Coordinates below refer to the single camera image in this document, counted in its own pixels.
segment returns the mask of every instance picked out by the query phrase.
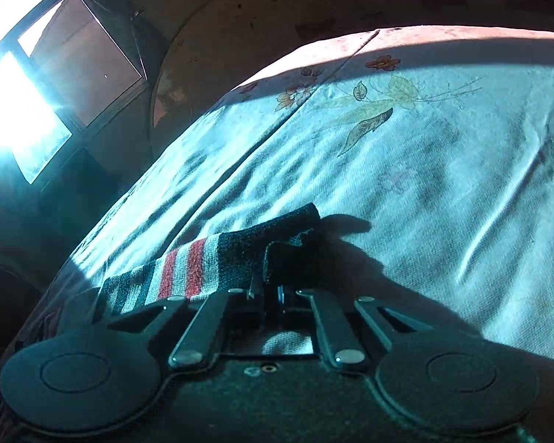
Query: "bed sheet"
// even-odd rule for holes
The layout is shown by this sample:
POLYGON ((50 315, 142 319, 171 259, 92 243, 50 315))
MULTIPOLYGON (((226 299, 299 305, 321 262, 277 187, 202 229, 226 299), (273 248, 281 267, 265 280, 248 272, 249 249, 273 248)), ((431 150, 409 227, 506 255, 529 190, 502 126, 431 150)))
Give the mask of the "bed sheet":
MULTIPOLYGON (((547 32, 382 29, 311 44, 268 66, 114 205, 17 340, 86 324, 107 277, 308 202, 323 217, 371 226, 343 236, 333 288, 391 299, 537 355, 538 415, 554 414, 547 32)), ((554 441, 554 422, 545 421, 538 431, 554 441)))

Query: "striped cloth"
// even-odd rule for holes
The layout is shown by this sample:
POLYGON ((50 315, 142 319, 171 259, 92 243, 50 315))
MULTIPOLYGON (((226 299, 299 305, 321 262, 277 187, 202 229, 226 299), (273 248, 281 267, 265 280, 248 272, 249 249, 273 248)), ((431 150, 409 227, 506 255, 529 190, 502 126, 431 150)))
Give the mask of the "striped cloth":
POLYGON ((202 300, 215 291, 248 289, 261 274, 267 247, 280 241, 301 245, 316 229, 318 210, 308 204, 242 231, 219 233, 173 249, 158 260, 108 278, 99 292, 93 322, 105 321, 169 296, 202 300))

